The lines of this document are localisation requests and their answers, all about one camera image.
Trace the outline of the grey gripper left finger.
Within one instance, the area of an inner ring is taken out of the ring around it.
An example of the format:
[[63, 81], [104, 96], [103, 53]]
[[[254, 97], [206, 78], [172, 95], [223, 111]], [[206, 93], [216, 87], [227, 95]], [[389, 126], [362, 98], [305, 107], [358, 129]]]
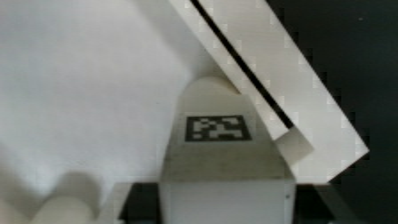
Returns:
[[95, 224], [159, 224], [159, 194], [154, 182], [113, 185]]

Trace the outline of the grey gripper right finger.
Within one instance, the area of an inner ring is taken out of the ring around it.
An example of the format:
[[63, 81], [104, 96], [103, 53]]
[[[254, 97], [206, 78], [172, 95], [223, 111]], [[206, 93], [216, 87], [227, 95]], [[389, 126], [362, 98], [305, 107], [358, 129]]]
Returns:
[[293, 224], [362, 224], [330, 184], [296, 186]]

